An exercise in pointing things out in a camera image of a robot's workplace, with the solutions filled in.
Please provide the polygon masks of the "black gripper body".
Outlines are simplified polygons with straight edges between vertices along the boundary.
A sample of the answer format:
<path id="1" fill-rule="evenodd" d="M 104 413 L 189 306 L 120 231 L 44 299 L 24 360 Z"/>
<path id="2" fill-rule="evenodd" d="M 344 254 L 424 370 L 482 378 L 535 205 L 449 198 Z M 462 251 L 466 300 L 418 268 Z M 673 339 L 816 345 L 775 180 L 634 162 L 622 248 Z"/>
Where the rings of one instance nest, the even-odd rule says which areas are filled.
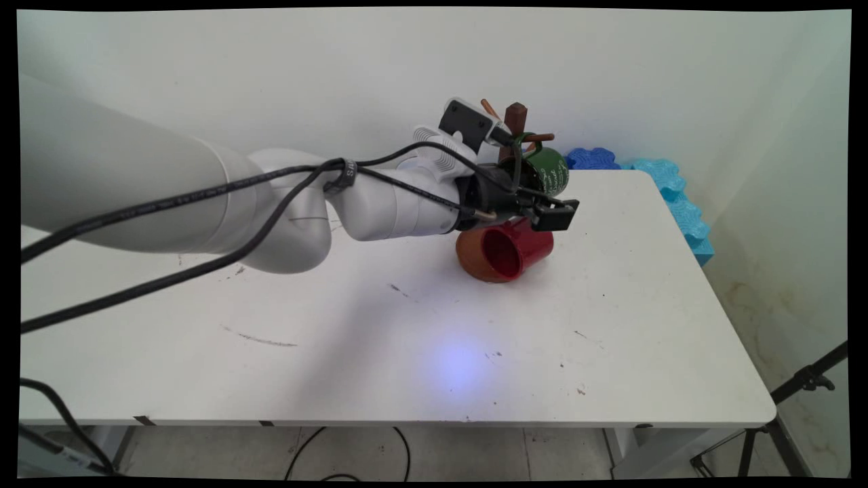
<path id="1" fill-rule="evenodd" d="M 528 173 L 519 176 L 518 192 L 509 194 L 481 174 L 491 176 L 499 184 L 510 188 L 513 185 L 513 168 L 511 166 L 481 166 L 481 172 L 471 176 L 456 179 L 459 203 L 462 206 L 481 210 L 484 213 L 496 214 L 492 222 L 480 220 L 471 216 L 462 216 L 456 223 L 457 228 L 481 228 L 482 226 L 499 225 L 513 217 L 521 216 L 521 208 L 529 204 L 531 196 L 527 190 L 536 190 L 536 183 Z"/>

